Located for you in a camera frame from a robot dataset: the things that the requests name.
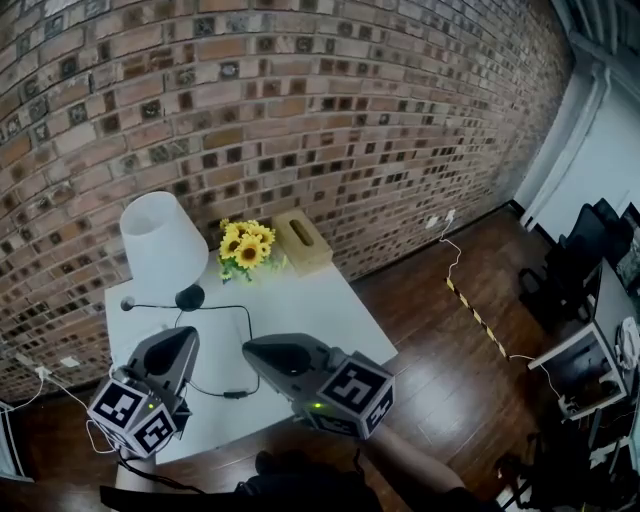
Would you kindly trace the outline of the white table lamp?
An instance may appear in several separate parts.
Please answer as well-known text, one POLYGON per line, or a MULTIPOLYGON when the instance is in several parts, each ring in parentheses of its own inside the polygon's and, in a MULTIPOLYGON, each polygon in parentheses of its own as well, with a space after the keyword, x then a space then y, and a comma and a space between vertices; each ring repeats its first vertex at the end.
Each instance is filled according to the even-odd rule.
POLYGON ((177 198, 156 191, 134 200, 119 221, 137 303, 199 309, 209 262, 204 237, 177 198))

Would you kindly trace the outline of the white metal shelf rack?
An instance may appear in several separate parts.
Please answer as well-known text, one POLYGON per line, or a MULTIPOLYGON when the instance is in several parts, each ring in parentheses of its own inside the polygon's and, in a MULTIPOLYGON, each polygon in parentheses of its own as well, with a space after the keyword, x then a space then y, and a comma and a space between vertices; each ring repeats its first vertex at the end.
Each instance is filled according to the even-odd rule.
POLYGON ((0 401, 0 478, 28 481, 14 442, 9 421, 9 406, 0 401))

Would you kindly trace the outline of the person's right forearm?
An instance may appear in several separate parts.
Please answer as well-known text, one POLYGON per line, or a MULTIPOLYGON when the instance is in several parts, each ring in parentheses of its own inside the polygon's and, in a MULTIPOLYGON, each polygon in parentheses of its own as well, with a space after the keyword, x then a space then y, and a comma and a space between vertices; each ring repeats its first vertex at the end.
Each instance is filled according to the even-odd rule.
POLYGON ((461 478, 444 463, 421 452, 382 424, 361 449, 391 488, 410 506, 423 498, 464 488, 461 478))

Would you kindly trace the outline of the wooden tissue box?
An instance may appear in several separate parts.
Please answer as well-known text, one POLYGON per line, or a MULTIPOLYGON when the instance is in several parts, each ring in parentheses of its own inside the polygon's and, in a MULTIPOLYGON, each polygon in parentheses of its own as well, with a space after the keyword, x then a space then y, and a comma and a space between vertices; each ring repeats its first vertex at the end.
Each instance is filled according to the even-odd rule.
POLYGON ((333 250, 302 210, 272 218, 276 241, 299 276, 315 273, 332 262, 333 250))

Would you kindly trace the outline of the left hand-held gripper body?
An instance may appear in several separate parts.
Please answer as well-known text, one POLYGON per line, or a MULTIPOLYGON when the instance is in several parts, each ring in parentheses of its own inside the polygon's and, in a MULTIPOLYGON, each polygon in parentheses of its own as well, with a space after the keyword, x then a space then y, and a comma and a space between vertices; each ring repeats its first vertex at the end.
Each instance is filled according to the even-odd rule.
POLYGON ((182 437, 191 410, 170 382, 160 385, 120 367, 101 384, 88 416, 118 447, 148 458, 182 437))

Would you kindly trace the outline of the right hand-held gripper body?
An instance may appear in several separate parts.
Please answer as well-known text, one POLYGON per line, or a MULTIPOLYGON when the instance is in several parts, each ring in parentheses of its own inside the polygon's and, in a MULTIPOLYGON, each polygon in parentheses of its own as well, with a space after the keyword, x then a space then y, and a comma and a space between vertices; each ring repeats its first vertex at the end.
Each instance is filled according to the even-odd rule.
POLYGON ((313 396, 292 400, 296 418, 312 428, 369 438, 394 402, 394 377, 364 354, 327 347, 321 384, 313 396))

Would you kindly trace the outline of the white square table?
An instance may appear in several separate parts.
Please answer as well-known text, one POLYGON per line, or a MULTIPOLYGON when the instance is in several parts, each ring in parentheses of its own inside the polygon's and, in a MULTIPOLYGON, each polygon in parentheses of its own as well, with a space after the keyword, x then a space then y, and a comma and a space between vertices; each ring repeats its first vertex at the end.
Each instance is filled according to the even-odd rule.
POLYGON ((397 351, 334 265, 300 277, 291 267, 223 284, 215 260, 202 276, 204 307, 180 313, 170 306, 137 303, 133 281, 105 292, 111 356, 127 362, 147 336, 174 325, 193 326, 200 337, 185 431, 158 454, 160 464, 222 447, 289 418, 287 400, 258 381, 241 353, 249 337, 306 333, 378 364, 397 351))

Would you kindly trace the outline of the yellow black striped tape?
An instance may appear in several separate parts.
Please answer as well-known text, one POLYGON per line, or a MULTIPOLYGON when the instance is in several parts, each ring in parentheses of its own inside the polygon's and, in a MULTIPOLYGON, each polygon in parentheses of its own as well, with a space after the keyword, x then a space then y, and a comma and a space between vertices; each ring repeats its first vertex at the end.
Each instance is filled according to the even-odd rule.
POLYGON ((502 355, 505 360, 509 360, 509 355, 507 354, 504 346, 499 342, 493 333, 492 329, 488 326, 488 324, 483 320, 478 311, 473 307, 473 305, 468 301, 468 299, 460 292, 460 290, 455 286, 450 277, 447 277, 446 280, 447 287, 454 293, 454 295, 459 299, 462 305, 472 314, 475 321, 481 326, 481 328, 486 332, 486 335, 489 339, 495 344, 496 348, 502 355))

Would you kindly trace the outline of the black office chair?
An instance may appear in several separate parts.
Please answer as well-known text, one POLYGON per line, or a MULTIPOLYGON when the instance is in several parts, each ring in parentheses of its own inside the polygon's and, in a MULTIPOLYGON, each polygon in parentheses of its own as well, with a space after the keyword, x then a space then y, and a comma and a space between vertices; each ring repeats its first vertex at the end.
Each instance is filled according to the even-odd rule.
POLYGON ((547 332, 565 322, 591 317, 588 298, 596 293, 601 264, 612 267, 629 253, 632 224, 604 199, 581 207, 569 235, 562 235, 547 253, 539 275, 531 268, 518 273, 519 299, 547 332))

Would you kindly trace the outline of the person's left forearm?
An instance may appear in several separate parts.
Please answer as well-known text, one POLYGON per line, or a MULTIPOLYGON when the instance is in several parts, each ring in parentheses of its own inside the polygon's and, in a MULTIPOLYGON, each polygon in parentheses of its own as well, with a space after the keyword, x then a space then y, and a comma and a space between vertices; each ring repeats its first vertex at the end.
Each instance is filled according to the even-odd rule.
POLYGON ((154 455, 141 459, 125 448, 118 452, 119 462, 115 480, 117 489, 151 493, 156 491, 156 484, 136 473, 143 472, 152 476, 156 473, 156 457, 154 455))

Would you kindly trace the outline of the yellow artificial sunflower bouquet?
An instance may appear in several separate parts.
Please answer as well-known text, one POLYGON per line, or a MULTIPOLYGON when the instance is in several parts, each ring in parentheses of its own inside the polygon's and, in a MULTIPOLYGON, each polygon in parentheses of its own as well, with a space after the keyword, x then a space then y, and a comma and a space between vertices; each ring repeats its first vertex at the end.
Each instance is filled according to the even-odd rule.
POLYGON ((274 228, 257 220, 232 222, 228 218, 223 218, 219 227, 222 238, 217 262, 223 284, 236 279, 251 283, 259 270, 278 272, 286 267, 288 259, 277 248, 274 228))

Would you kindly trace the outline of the person's black clothing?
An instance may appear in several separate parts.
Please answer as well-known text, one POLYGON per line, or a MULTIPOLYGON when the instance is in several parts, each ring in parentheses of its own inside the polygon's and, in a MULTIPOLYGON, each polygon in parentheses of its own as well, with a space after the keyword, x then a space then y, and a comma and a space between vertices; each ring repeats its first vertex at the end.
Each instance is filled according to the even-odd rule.
MULTIPOLYGON (((178 495, 103 486, 100 500, 114 512, 384 512, 359 467, 340 471, 268 452, 261 452, 256 462, 257 474, 228 493, 178 495)), ((465 485, 407 506, 411 512, 503 512, 465 485)))

